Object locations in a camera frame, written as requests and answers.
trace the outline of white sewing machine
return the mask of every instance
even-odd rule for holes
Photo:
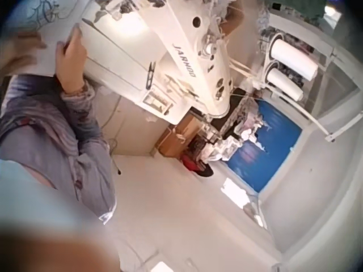
[[[229,110],[226,43],[203,0],[98,0],[82,15],[86,74],[177,124],[195,107]]]

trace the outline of paper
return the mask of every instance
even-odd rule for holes
[[[52,77],[56,67],[56,45],[67,42],[75,23],[90,0],[25,0],[14,10],[6,22],[6,31],[39,31],[44,50],[34,50],[37,64],[17,71],[17,74],[36,74]]]

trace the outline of denim shirt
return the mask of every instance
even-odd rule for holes
[[[106,223],[116,197],[108,145],[92,111],[94,97],[88,83],[67,95],[54,78],[14,76],[0,118],[0,159],[35,170]]]

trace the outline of blue wall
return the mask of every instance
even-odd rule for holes
[[[290,153],[301,128],[266,101],[258,104],[264,121],[271,127],[264,126],[257,131],[258,141],[265,151],[248,141],[227,161],[227,165],[259,193]]]

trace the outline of finger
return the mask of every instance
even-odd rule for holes
[[[82,44],[81,41],[82,41],[82,31],[79,28],[79,25],[76,24],[73,28],[72,37],[70,39],[68,48],[72,49],[78,46],[79,44]]]
[[[38,31],[21,31],[21,32],[18,32],[16,35],[20,39],[34,37],[34,38],[41,40],[41,36]]]
[[[38,38],[17,39],[15,48],[19,54],[26,54],[33,48],[44,49],[47,45]]]
[[[64,46],[65,44],[61,41],[57,43],[56,62],[59,62],[61,59],[64,58]]]
[[[24,56],[21,58],[16,58],[9,62],[4,68],[4,74],[11,74],[16,72],[18,69],[23,68],[28,65],[36,64],[36,58],[34,56]]]

